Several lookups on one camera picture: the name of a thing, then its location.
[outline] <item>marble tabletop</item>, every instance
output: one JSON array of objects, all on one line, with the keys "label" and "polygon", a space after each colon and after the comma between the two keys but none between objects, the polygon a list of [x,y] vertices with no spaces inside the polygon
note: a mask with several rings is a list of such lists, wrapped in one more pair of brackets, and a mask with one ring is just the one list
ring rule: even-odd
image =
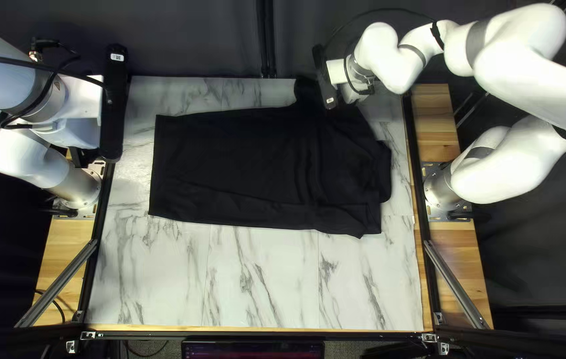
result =
[{"label": "marble tabletop", "polygon": [[383,233],[361,239],[148,215],[155,116],[282,107],[294,80],[133,77],[90,323],[423,330],[400,99],[359,108],[392,150]]}]

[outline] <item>wooden surface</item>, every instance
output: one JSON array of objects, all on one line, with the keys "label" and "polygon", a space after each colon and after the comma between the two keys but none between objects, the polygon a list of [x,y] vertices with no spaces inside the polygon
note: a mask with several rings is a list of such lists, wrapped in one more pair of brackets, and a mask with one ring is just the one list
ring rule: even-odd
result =
[{"label": "wooden surface", "polygon": [[[452,103],[446,84],[418,85],[412,89],[414,120],[418,136],[421,161],[446,162],[460,155],[454,123]],[[432,329],[427,299],[427,279],[423,265],[423,252],[418,229],[418,216],[412,184],[415,221],[414,237],[418,256],[418,270],[422,284],[423,326]],[[473,222],[431,222],[430,233],[434,245],[459,280],[480,313],[493,328],[485,279]],[[471,326],[447,283],[438,277],[441,310],[448,324]]]},{"label": "wooden surface", "polygon": [[[95,222],[91,220],[53,219],[51,221],[44,259],[37,281],[38,290],[46,290],[86,245],[92,235],[94,224]],[[84,268],[85,266],[81,266],[56,299],[59,306],[64,310],[66,322],[71,320],[72,314],[77,310]],[[39,295],[35,295],[33,303],[37,299],[39,299]],[[59,310],[51,304],[39,317],[35,325],[61,324],[61,322],[62,316],[59,314]]]},{"label": "wooden surface", "polygon": [[[444,162],[453,160],[459,153],[458,138],[454,125],[454,116],[450,102],[448,86],[446,84],[417,85],[412,89],[416,131],[418,133],[418,148],[422,161]],[[416,203],[412,188],[414,208]],[[418,257],[418,271],[420,272],[421,296],[423,303],[423,328],[432,330],[431,314],[429,310],[429,295],[427,292],[427,279],[423,264],[423,251],[418,230],[418,216],[415,215],[415,241],[416,255]],[[39,289],[47,286],[61,273],[70,260],[90,239],[93,222],[78,220],[53,220],[48,236],[44,261],[38,283]],[[430,223],[432,240],[445,258],[449,267],[456,275],[463,288],[467,291],[474,304],[478,307],[486,321],[492,326],[489,301],[485,289],[482,266],[476,233],[472,222],[458,223]],[[67,320],[76,310],[81,289],[83,268],[79,270],[72,281],[60,294],[69,308],[64,308]],[[438,289],[443,314],[450,324],[469,326],[464,319],[460,308],[447,283],[439,276]],[[60,315],[54,306],[50,306],[46,313],[38,320],[37,325],[57,324]],[[147,331],[326,331],[325,329],[295,329],[295,328],[235,328],[235,327],[205,327],[205,326],[155,326],[135,324],[89,324],[89,327],[98,331],[107,330],[147,330]]]}]

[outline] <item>barcode label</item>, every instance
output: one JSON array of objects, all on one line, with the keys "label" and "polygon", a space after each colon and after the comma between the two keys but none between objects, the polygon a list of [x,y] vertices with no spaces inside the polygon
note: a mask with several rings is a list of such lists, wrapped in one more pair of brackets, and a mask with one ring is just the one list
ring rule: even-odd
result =
[{"label": "barcode label", "polygon": [[110,59],[114,61],[123,61],[123,55],[120,54],[110,54]]}]

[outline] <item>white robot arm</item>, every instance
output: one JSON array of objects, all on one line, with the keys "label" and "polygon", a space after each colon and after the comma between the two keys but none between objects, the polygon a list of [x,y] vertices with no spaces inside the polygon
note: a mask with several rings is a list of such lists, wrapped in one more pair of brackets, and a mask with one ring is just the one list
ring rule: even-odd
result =
[{"label": "white robot arm", "polygon": [[[1,38],[0,57],[30,60]],[[0,111],[25,111],[49,76],[47,71],[0,63]],[[0,173],[55,193],[70,208],[91,206],[98,199],[98,181],[49,147],[99,146],[101,93],[95,84],[56,76],[44,100],[16,121],[32,128],[0,129]]]},{"label": "white robot arm", "polygon": [[[531,116],[482,134],[436,182],[425,182],[428,201],[492,203],[534,189],[566,152],[566,67],[551,61],[566,37],[565,14],[553,5],[532,4],[462,26],[449,20],[436,25],[444,50],[432,24],[409,31],[400,43],[388,24],[371,24],[346,58],[352,86],[366,89],[373,74],[390,91],[404,93],[431,57],[443,53],[452,73],[474,76],[485,90]],[[327,68],[347,102],[365,97],[347,83],[343,59],[327,61]]]}]

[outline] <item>folded black t-shirt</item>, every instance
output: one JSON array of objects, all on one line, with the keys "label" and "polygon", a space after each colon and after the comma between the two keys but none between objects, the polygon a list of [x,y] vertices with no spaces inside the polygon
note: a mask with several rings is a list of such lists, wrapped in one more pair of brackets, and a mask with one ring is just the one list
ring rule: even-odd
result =
[{"label": "folded black t-shirt", "polygon": [[354,105],[295,83],[283,108],[157,116],[150,215],[331,234],[379,233],[390,150]]}]

